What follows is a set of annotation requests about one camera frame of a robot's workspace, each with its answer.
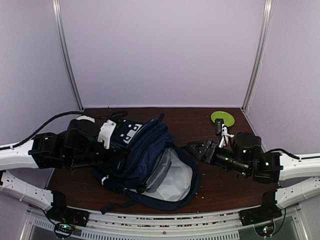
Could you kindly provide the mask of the navy blue backpack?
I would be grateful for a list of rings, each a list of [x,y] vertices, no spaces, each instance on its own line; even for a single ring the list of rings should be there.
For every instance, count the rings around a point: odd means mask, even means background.
[[[174,211],[187,205],[196,195],[200,175],[193,157],[175,145],[175,138],[163,123],[164,114],[146,122],[120,118],[110,139],[111,146],[130,150],[121,170],[93,167],[93,177],[110,191],[127,196],[124,208],[136,203]],[[138,193],[136,189],[150,176],[157,158],[170,148],[171,167],[156,192]]]

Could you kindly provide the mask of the grey zip pouch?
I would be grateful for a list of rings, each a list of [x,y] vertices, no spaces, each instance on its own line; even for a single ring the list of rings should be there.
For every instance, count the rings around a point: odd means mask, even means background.
[[[140,194],[155,193],[167,176],[171,165],[170,148],[166,148],[155,161],[150,176],[136,188],[136,191]]]

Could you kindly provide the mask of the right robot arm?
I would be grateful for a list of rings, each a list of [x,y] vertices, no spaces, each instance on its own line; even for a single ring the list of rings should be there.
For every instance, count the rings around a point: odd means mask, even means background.
[[[260,206],[241,210],[238,214],[243,226],[279,218],[286,207],[320,193],[318,153],[294,155],[280,148],[264,152],[261,138],[249,132],[238,133],[230,149],[211,140],[188,142],[187,149],[201,162],[251,177],[260,184],[304,178],[294,185],[265,192]]]

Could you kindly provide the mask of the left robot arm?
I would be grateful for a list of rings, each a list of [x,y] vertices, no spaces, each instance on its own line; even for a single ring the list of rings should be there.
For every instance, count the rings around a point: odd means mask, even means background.
[[[9,170],[18,168],[75,170],[106,168],[120,170],[132,136],[121,129],[124,119],[108,119],[102,126],[88,116],[72,119],[61,133],[38,130],[21,142],[0,148],[0,188],[5,193],[30,203],[53,220],[79,223],[88,212],[67,206],[66,196],[59,191],[38,189],[16,179]]]

